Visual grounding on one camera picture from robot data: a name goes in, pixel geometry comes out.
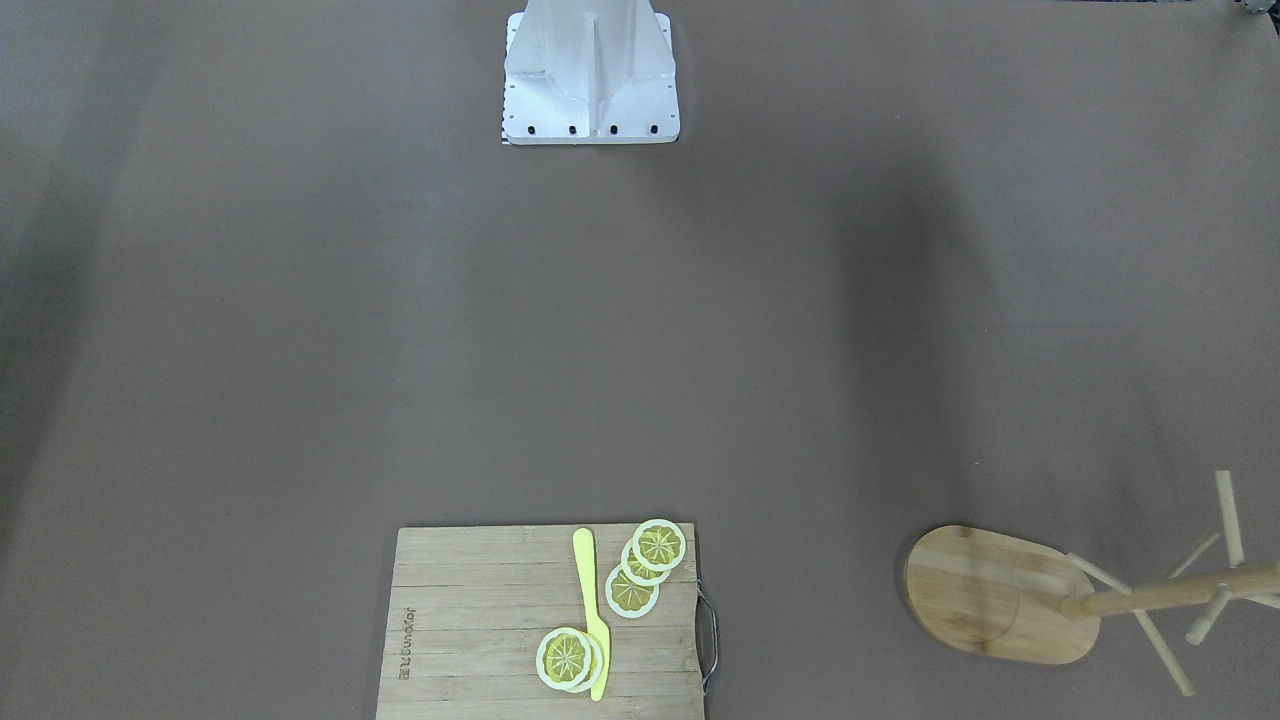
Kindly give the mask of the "wooden cup storage rack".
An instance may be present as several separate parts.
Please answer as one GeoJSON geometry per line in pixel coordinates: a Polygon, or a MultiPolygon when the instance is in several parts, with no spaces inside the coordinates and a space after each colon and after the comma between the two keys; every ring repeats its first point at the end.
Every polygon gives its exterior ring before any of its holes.
{"type": "Polygon", "coordinates": [[[960,524],[937,527],[915,541],[902,562],[908,610],[951,650],[1044,666],[1085,657],[1103,618],[1133,618],[1175,687],[1190,697],[1196,688],[1152,612],[1197,607],[1185,633],[1197,646],[1234,601],[1277,607],[1277,561],[1245,560],[1230,473],[1216,471],[1215,487],[1221,528],[1204,533],[1161,578],[1139,585],[1029,539],[960,524]]]}

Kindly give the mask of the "lemon slice by knife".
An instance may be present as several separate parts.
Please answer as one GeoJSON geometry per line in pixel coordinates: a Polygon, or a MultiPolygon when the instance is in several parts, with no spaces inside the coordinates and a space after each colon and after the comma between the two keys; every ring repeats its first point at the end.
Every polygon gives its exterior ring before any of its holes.
{"type": "Polygon", "coordinates": [[[590,691],[604,669],[605,651],[600,642],[572,626],[548,632],[535,653],[535,671],[541,683],[570,694],[590,691]]]}

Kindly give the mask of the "wooden cutting board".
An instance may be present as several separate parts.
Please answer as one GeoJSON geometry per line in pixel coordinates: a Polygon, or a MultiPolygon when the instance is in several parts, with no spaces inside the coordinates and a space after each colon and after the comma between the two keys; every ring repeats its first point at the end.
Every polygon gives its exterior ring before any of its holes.
{"type": "Polygon", "coordinates": [[[550,688],[543,638],[588,630],[575,525],[406,527],[390,574],[379,719],[703,719],[713,669],[700,620],[698,533],[653,609],[623,618],[607,582],[636,525],[595,524],[598,610],[611,629],[604,691],[550,688]]]}

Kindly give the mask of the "yellow plastic knife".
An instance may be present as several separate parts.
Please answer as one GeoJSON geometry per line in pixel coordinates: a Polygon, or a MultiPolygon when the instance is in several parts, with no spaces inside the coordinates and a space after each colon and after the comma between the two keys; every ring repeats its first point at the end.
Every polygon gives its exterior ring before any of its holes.
{"type": "Polygon", "coordinates": [[[580,527],[572,534],[572,551],[579,574],[582,596],[586,633],[600,646],[600,674],[589,689],[590,700],[600,702],[604,698],[611,671],[611,629],[599,610],[599,578],[596,564],[596,544],[593,530],[580,527]]]}

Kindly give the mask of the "lemon slice middle of row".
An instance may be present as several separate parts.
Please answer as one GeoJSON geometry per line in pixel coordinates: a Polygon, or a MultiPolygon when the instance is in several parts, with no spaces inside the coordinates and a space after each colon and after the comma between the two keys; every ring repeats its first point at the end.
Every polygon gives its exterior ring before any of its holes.
{"type": "Polygon", "coordinates": [[[622,575],[626,577],[635,585],[643,587],[657,587],[669,578],[671,570],[658,571],[640,561],[634,548],[634,541],[630,539],[622,550],[620,566],[622,569],[622,575]]]}

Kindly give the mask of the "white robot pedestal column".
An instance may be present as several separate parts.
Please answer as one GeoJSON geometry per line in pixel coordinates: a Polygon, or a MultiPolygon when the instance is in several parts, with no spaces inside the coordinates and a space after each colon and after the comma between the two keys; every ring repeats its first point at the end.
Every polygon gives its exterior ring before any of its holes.
{"type": "Polygon", "coordinates": [[[504,50],[504,143],[673,143],[681,135],[672,22],[649,1],[530,1],[507,18],[504,50]]]}

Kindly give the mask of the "lemon slice end of row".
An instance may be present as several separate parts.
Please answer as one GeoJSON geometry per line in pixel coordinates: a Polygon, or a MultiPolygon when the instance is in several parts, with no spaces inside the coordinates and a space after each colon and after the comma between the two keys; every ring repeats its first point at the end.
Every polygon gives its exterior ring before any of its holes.
{"type": "Polygon", "coordinates": [[[637,562],[648,571],[663,573],[677,568],[689,550],[684,529],[675,521],[654,518],[641,523],[630,541],[637,562]]]}

